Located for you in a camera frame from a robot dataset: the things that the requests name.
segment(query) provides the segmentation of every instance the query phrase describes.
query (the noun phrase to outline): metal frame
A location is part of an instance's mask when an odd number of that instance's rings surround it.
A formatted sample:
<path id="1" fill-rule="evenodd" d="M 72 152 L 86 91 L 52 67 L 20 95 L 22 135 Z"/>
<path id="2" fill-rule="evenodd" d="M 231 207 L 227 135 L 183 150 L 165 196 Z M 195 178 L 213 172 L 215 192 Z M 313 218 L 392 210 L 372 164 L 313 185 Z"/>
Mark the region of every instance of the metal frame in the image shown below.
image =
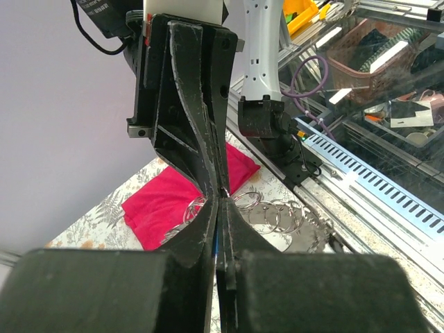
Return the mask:
<path id="1" fill-rule="evenodd" d="M 441 0 L 361 0 L 356 14 L 389 23 L 424 28 L 434 33 L 444 31 L 443 22 L 427 21 L 427 13 Z"/>
<path id="2" fill-rule="evenodd" d="M 404 239 L 405 242 L 415 242 L 415 245 L 420 247 L 433 246 L 435 242 L 444 240 L 444 232 L 439 232 L 444 228 L 441 213 L 326 136 L 307 125 L 301 124 L 301 127 L 315 133 L 305 143 L 323 157 L 326 167 L 330 170 L 328 173 L 335 175 L 332 184 L 335 183 L 339 187 L 340 182 L 344 180 L 348 184 L 347 190 L 356 195 L 356 201 L 364 198 L 366 205 L 384 213 L 385 217 L 381 222 L 386 228 L 396 232 L 397 237 Z M 425 260 L 439 269 L 436 272 L 439 275 L 434 274 L 434 276 L 444 284 L 444 269 L 439 268 L 442 259 L 425 258 Z"/>
<path id="3" fill-rule="evenodd" d="M 279 45 L 280 49 L 286 49 L 291 44 L 291 37 L 289 29 L 287 28 L 287 21 L 285 20 L 284 13 L 280 16 L 280 32 L 279 32 Z"/>

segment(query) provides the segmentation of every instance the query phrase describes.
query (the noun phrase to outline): white wall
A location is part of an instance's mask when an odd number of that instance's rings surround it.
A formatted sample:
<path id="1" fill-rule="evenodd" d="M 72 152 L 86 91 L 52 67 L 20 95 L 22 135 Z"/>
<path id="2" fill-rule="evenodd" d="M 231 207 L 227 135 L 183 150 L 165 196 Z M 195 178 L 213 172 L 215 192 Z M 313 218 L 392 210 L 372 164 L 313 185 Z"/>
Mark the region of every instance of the white wall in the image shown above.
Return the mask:
<path id="1" fill-rule="evenodd" d="M 87 31 L 113 49 L 85 15 Z M 129 139 L 135 77 L 68 0 L 0 1 L 0 248 L 42 246 L 155 156 Z"/>
<path id="2" fill-rule="evenodd" d="M 0 291 L 1 291 L 1 288 L 3 287 L 3 284 L 6 281 L 6 278 L 8 277 L 10 271 L 11 271 L 11 268 L 9 266 L 4 266 L 4 265 L 0 264 Z"/>

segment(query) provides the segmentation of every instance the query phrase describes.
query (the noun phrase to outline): black cable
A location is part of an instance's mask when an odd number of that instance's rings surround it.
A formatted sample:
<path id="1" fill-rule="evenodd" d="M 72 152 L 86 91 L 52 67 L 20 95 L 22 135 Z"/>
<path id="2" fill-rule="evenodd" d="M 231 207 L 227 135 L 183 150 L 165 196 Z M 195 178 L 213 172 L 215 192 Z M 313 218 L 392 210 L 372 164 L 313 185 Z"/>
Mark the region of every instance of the black cable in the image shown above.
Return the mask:
<path id="1" fill-rule="evenodd" d="M 107 54 L 109 56 L 115 56 L 115 55 L 121 53 L 124 49 L 126 49 L 126 47 L 128 46 L 128 40 L 123 41 L 122 45 L 117 50 L 115 50 L 115 51 L 109 51 L 107 49 L 104 49 L 99 44 L 97 44 L 96 41 L 94 41 L 91 38 L 91 36 L 88 35 L 88 33 L 85 31 L 85 29 L 82 27 L 82 24 L 80 22 L 80 16 L 78 14 L 78 7 L 77 7 L 76 0 L 71 0 L 71 5 L 72 5 L 72 11 L 73 11 L 73 14 L 74 14 L 74 21 L 76 22 L 78 30 L 83 35 L 83 37 L 85 37 L 87 39 L 87 41 L 89 43 L 91 43 L 92 46 L 94 46 L 100 52 L 102 52 L 104 54 Z"/>
<path id="2" fill-rule="evenodd" d="M 311 163 L 311 162 L 309 162 L 307 160 L 307 157 L 305 156 L 305 152 L 304 152 L 304 147 L 302 145 L 302 140 L 298 136 L 298 130 L 296 130 L 294 128 L 290 128 L 290 134 L 297 141 L 297 143 L 299 145 L 300 155 L 302 157 L 302 163 L 305 165 L 305 168 L 307 169 L 309 174 L 311 176 L 313 176 L 313 177 L 319 177 L 322 174 L 322 170 L 321 170 L 321 168 L 319 166 L 317 166 L 314 163 Z"/>

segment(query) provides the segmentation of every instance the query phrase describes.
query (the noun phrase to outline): cable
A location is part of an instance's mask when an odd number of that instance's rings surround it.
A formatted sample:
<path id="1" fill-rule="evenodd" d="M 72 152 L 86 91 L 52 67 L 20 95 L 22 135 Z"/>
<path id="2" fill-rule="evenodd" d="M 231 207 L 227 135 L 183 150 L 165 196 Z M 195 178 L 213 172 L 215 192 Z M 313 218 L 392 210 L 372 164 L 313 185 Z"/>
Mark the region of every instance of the cable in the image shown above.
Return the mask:
<path id="1" fill-rule="evenodd" d="M 295 84 L 296 84 L 296 79 L 300 73 L 300 71 L 302 70 L 302 68 L 305 66 L 305 64 L 307 64 L 309 61 L 311 60 L 319 60 L 323 63 L 324 65 L 324 69 L 325 69 L 325 73 L 324 76 L 322 77 L 321 82 L 311 91 L 309 92 L 305 92 L 303 94 L 298 94 L 295 91 Z M 302 61 L 299 65 L 299 67 L 296 69 L 293 78 L 291 79 L 291 84 L 290 84 L 290 91 L 286 92 L 284 90 L 281 89 L 281 93 L 284 96 L 290 97 L 291 99 L 293 99 L 294 104 L 296 105 L 296 107 L 301 110 L 302 112 L 304 112 L 304 114 L 309 117 L 311 120 L 315 121 L 323 130 L 324 132 L 328 135 L 328 137 L 330 139 L 332 139 L 333 141 L 336 141 L 336 139 L 334 138 L 332 132 L 328 129 L 328 127 L 324 124 L 324 119 L 322 118 L 318 118 L 315 115 L 313 115 L 312 113 L 310 113 L 308 110 L 304 109 L 304 107 L 302 106 L 302 104 L 300 103 L 299 99 L 303 99 L 306 97 L 310 97 L 315 95 L 317 92 L 319 92 L 320 90 L 322 90 L 324 84 L 327 82 L 327 78 L 328 78 L 328 74 L 329 74 L 329 69 L 328 69 L 328 64 L 327 64 L 327 60 L 324 59 L 323 57 L 321 57 L 320 55 L 313 55 L 311 57 L 308 57 L 307 59 L 305 59 L 304 61 Z"/>
<path id="2" fill-rule="evenodd" d="M 102 46 L 100 46 L 99 44 L 97 44 L 90 35 L 88 35 L 88 33 L 85 31 L 85 29 L 82 27 L 82 24 L 80 22 L 80 16 L 78 14 L 78 7 L 77 7 L 77 3 L 76 0 L 71 0 L 71 5 L 72 5 L 72 11 L 74 14 L 74 21 L 76 22 L 77 25 L 77 29 L 80 31 L 80 33 L 83 35 L 83 37 L 85 37 L 87 39 L 87 41 L 89 43 L 91 43 L 92 46 L 94 46 L 96 49 L 98 49 L 100 52 L 107 54 L 109 56 L 115 56 L 119 53 L 121 53 L 124 49 L 126 49 L 126 47 L 128 46 L 129 41 L 125 40 L 123 41 L 122 45 L 115 51 L 109 51 L 107 49 L 104 49 Z"/>
<path id="3" fill-rule="evenodd" d="M 305 165 L 305 168 L 309 172 L 310 175 L 313 177 L 319 177 L 322 174 L 322 170 L 319 166 L 315 165 L 314 163 L 308 162 L 307 157 L 305 156 L 304 147 L 302 145 L 302 140 L 298 136 L 298 131 L 291 129 L 291 137 L 298 143 L 299 149 L 300 149 L 300 155 L 302 157 L 302 163 Z M 310 167 L 314 167 L 315 171 L 317 173 L 314 173 L 312 170 L 310 170 Z"/>

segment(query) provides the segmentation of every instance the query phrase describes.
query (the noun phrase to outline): basket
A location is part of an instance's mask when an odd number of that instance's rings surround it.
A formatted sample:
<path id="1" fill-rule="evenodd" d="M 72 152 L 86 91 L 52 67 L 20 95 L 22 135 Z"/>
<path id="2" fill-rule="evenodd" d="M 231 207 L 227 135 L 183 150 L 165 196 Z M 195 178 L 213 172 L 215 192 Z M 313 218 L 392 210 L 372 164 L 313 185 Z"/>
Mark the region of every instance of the basket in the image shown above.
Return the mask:
<path id="1" fill-rule="evenodd" d="M 395 37 L 404 30 L 402 26 L 365 19 L 327 51 L 334 88 L 353 88 L 347 98 L 358 104 L 372 101 L 403 76 L 408 76 L 420 44 L 418 41 L 416 44 L 404 47 L 373 73 L 355 71 L 344 65 L 349 63 L 362 38 L 375 28 L 388 38 Z"/>

